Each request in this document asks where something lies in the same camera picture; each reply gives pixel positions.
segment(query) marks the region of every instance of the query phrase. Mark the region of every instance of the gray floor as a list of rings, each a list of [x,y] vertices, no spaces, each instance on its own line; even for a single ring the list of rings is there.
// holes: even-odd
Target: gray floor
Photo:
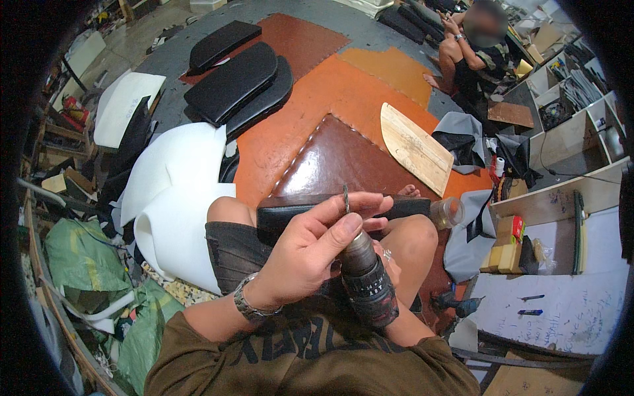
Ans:
[[[150,56],[145,56],[145,50],[163,27],[173,23],[184,24],[184,19],[192,15],[184,9],[187,5],[186,0],[172,0],[159,6],[152,14],[137,21],[135,25],[123,32],[112,33],[106,37],[108,49],[101,55],[108,60],[103,61],[98,58],[91,66],[93,69],[103,70],[103,66],[95,66],[100,65],[101,62],[108,62],[111,65],[107,84],[104,86],[128,68],[136,72],[167,77],[164,85],[165,92],[154,113],[154,119],[159,122],[157,134],[191,122],[183,113],[186,107],[183,94],[189,90],[190,86],[179,81],[178,77],[188,69],[191,48],[200,39],[233,20],[257,23],[272,13],[288,14],[340,32],[350,38],[352,42],[341,51],[348,47],[385,51],[390,46],[394,46],[438,73],[437,68],[427,59],[427,55],[437,55],[437,51],[429,45],[418,45],[362,12],[332,0],[234,0],[200,17],[197,22],[186,27]],[[432,92],[428,111],[438,119],[450,111],[462,112],[449,96],[437,90]]]

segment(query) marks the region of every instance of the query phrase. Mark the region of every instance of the drill bit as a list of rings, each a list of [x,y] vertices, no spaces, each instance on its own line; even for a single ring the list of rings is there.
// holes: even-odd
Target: drill bit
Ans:
[[[350,201],[348,200],[348,185],[344,184],[344,202],[346,203],[346,214],[350,213]]]

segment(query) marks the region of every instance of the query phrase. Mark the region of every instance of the green sack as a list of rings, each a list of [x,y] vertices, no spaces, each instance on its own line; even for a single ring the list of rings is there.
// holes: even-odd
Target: green sack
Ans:
[[[61,219],[51,228],[44,246],[55,287],[84,291],[131,287],[115,249],[95,238],[110,243],[97,220],[80,223]]]
[[[145,377],[159,357],[165,323],[184,307],[152,279],[136,289],[136,297],[136,320],[119,347],[117,376],[143,395]]]

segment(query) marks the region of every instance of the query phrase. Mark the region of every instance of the drill chuck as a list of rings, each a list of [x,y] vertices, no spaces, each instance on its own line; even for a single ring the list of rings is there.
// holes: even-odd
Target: drill chuck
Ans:
[[[362,231],[338,256],[344,287],[362,322],[383,328],[398,317],[396,292],[372,238]]]

